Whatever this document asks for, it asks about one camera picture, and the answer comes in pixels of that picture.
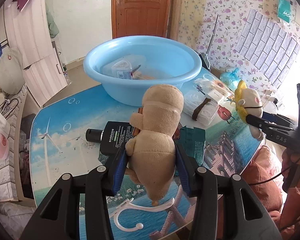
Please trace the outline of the person right hand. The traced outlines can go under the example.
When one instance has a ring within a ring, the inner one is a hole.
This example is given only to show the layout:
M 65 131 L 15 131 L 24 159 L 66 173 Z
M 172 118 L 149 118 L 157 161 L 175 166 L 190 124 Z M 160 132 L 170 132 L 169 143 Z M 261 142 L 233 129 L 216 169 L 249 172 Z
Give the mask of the person right hand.
M 288 193 L 291 188 L 297 187 L 300 191 L 300 154 L 285 149 L 282 154 L 283 190 Z

